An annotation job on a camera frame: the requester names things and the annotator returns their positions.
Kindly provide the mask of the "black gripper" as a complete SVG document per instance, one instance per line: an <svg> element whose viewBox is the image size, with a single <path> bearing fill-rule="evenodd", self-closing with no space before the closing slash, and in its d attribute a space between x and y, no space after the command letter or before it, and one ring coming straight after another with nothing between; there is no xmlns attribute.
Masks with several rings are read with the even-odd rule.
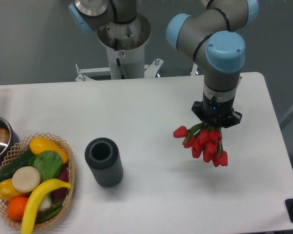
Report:
<svg viewBox="0 0 293 234"><path fill-rule="evenodd" d="M233 108L235 94L203 92L202 101L195 101L192 111L202 121L216 127L229 128L240 123L242 114Z"/></svg>

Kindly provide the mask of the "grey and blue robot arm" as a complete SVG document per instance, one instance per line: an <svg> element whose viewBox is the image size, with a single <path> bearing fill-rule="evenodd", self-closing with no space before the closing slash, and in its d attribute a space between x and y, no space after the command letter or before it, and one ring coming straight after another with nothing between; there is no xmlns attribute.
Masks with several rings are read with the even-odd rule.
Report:
<svg viewBox="0 0 293 234"><path fill-rule="evenodd" d="M240 123L233 108L245 42L237 30L258 15L255 0L209 0L206 11L192 17L176 15L168 24L166 39L204 72L203 99L192 106L196 116L216 127ZM69 12L86 34L96 32L105 46L112 79L145 77L145 44L149 21L137 11L134 0L75 0Z"/></svg>

